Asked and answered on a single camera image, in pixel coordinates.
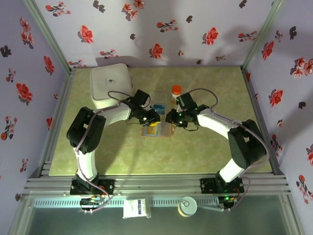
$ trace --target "green table surface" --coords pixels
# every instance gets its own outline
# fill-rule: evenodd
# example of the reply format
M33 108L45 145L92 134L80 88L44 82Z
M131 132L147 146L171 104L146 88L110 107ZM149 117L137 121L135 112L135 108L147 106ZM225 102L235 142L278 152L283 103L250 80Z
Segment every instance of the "green table surface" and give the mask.
M81 107L94 109L90 98L89 73L78 69L70 91L58 137L50 176L74 175L77 164L66 132ZM246 85L239 67L201 68L129 68L134 91L166 93L168 112L171 88L178 84L183 92L207 88L216 93L219 104L215 111L236 120L256 120ZM198 105L211 106L215 99L205 91L192 93ZM171 138L141 136L140 125L119 121L107 126L95 152L96 167L104 174L179 174L215 173L231 159L228 140L207 128L188 132L176 128ZM251 171L271 172L269 163Z

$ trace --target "black bracket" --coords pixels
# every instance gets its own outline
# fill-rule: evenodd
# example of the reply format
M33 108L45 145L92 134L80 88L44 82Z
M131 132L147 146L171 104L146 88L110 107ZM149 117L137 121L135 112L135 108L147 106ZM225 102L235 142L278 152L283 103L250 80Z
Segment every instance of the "black bracket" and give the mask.
M245 191L242 179L236 178L226 187L221 187L217 184L216 178L203 178L200 179L200 188L202 194L212 193L237 193L237 189L240 193Z
M115 180L110 179L98 179L97 184L99 187L108 192L109 195L113 195ZM77 178L72 179L72 185L70 188L70 195L101 195L103 192L97 188L86 188Z

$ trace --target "orange bottle cap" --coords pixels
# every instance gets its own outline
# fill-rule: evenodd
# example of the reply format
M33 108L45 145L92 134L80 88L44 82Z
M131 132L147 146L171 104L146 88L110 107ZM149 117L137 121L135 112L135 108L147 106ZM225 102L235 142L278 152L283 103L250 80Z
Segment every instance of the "orange bottle cap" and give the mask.
M173 94L180 94L181 93L181 87L179 85L174 85L172 87L172 93Z

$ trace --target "glass panel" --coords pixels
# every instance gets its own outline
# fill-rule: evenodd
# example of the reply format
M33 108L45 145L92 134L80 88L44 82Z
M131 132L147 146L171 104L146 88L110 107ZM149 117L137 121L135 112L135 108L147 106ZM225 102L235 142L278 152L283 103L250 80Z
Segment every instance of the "glass panel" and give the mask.
M78 208L34 209L29 235L265 235L288 234L277 196L247 196L232 212L198 208L182 217L176 207L151 208L151 218L122 219L122 208L84 214Z

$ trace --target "small bottle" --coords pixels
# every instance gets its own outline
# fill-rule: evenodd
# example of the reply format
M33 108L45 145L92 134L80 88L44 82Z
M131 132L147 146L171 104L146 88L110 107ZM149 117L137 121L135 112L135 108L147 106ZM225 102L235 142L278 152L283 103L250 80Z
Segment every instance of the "small bottle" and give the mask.
M174 85L172 87L172 102L176 104L176 99L181 95L181 87L179 85Z

